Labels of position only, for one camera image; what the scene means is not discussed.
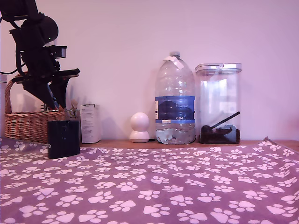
wooden table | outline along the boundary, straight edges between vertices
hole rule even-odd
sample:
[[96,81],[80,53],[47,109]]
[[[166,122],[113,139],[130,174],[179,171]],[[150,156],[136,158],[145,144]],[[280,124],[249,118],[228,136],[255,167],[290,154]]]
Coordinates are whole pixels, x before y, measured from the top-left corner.
[[[261,142],[261,140],[242,140],[238,145],[254,145]],[[287,146],[299,152],[299,141],[294,140],[274,140],[275,143]],[[97,143],[81,144],[81,147],[113,147],[113,148],[180,148],[180,147],[216,147],[229,145],[205,145],[198,142],[193,142],[186,145],[166,145],[157,141],[146,143],[133,143],[129,140],[101,140]]]

blue label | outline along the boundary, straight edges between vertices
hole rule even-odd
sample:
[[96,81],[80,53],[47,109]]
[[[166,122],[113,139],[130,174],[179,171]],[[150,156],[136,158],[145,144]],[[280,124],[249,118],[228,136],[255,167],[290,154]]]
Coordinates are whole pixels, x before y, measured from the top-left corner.
[[156,97],[156,123],[194,124],[193,96]]

container lid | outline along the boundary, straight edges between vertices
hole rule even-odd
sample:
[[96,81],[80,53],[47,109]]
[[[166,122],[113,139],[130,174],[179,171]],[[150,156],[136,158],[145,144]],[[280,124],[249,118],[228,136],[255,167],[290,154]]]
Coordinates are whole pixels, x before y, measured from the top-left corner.
[[228,64],[217,64],[217,63],[206,63],[199,64],[195,68],[195,73],[205,71],[207,74],[214,74],[215,72],[222,73],[233,73],[242,71],[241,63],[228,63]]
[[169,56],[179,56],[180,57],[180,52],[179,51],[172,51],[169,53]]

plastic water bottle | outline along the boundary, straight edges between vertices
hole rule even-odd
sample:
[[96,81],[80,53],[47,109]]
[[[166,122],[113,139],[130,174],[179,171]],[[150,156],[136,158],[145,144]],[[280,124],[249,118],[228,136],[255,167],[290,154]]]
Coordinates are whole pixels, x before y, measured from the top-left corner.
[[156,136],[164,144],[195,140],[195,81],[179,52],[164,59],[156,81]]

white box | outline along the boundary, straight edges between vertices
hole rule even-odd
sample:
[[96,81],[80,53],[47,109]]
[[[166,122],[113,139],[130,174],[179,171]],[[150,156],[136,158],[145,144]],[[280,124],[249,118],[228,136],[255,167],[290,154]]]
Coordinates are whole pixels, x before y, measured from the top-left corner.
[[0,137],[5,137],[5,88],[7,84],[7,76],[0,74]]
[[81,113],[82,143],[96,143],[101,140],[100,106],[83,104]]

